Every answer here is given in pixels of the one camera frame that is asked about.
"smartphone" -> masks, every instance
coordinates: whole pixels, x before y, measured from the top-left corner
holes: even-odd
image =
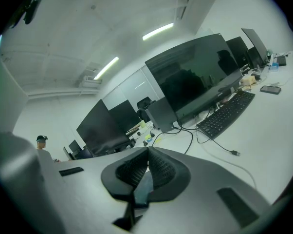
[[[281,88],[278,87],[271,87],[271,86],[263,86],[260,88],[261,92],[269,93],[269,94],[274,94],[278,95],[281,92]]]

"black rubber pad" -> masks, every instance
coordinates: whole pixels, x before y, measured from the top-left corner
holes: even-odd
[[[66,170],[62,170],[62,171],[59,171],[61,176],[67,176],[67,175],[71,175],[71,174],[76,174],[76,173],[79,173],[79,172],[82,172],[84,169],[81,168],[81,167],[74,167],[74,168],[70,168],[70,169],[66,169]]]
[[[259,218],[231,188],[222,188],[217,193],[242,228]]]

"white desk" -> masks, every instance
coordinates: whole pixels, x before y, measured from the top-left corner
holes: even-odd
[[[205,149],[213,155],[247,169],[256,181],[257,190],[269,203],[275,202],[293,176],[293,51],[286,57],[286,62],[287,65],[280,67],[278,72],[269,73],[267,67],[263,70],[263,81],[251,88],[251,93],[256,94],[253,101],[242,115],[215,139],[224,148],[239,151],[241,155],[231,155],[213,141],[204,144]],[[259,91],[263,85],[275,82],[284,84],[286,81],[288,82],[281,86],[279,95]],[[184,127],[194,128],[194,120]],[[153,133],[156,137],[160,131],[153,130]],[[135,147],[143,146],[142,142],[147,134],[149,131],[141,135]],[[200,142],[208,139],[202,133],[198,133],[198,136]],[[154,146],[184,153],[191,135],[181,131],[177,135],[162,134],[158,139],[160,138],[161,141]],[[210,156],[195,138],[187,155],[215,162],[254,186],[244,170]]]

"keyboard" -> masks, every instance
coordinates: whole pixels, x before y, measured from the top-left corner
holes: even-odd
[[[220,107],[197,127],[211,139],[224,132],[246,109],[255,94],[238,91],[227,103]]]

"ceiling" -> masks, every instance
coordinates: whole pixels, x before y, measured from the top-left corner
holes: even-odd
[[[20,21],[3,34],[0,56],[30,95],[97,93],[101,80],[92,77],[114,57],[104,81],[163,41],[195,35],[213,1],[42,0],[30,24]],[[142,41],[171,22],[172,30]]]

